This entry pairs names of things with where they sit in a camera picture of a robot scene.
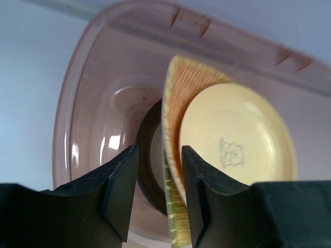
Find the stack of plates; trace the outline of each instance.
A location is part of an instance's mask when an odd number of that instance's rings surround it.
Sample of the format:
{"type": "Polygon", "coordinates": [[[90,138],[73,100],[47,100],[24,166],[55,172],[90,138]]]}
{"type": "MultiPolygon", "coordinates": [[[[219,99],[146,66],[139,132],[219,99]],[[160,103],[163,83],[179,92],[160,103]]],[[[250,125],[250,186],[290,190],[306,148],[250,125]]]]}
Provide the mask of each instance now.
{"type": "Polygon", "coordinates": [[[209,164],[245,184],[295,179],[293,143],[276,110],[253,90],[208,65],[182,56],[172,59],[163,94],[162,124],[166,196],[175,247],[190,242],[182,146],[191,146],[209,164]]]}

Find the yellow plate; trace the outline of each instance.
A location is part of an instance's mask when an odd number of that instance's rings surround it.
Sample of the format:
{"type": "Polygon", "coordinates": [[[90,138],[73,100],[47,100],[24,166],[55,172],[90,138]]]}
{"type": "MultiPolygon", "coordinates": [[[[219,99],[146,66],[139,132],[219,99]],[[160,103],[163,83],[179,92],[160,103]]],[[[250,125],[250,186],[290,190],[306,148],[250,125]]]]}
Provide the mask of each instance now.
{"type": "Polygon", "coordinates": [[[284,122],[262,96],[244,86],[218,84],[200,92],[184,114],[179,144],[245,184],[296,177],[284,122]]]}

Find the plastic container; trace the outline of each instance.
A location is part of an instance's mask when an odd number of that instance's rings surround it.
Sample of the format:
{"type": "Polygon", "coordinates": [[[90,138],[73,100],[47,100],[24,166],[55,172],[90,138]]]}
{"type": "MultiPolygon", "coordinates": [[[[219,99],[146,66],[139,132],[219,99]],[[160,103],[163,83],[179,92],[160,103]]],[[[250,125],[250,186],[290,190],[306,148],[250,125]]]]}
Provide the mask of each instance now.
{"type": "MultiPolygon", "coordinates": [[[[263,95],[292,135],[298,179],[331,178],[328,66],[180,6],[135,1],[94,18],[72,56],[56,115],[54,187],[134,143],[141,120],[162,97],[176,54],[216,67],[263,95]]],[[[167,218],[138,185],[130,232],[137,239],[170,240],[167,218]]],[[[151,247],[163,245],[169,247],[151,247]]]]}

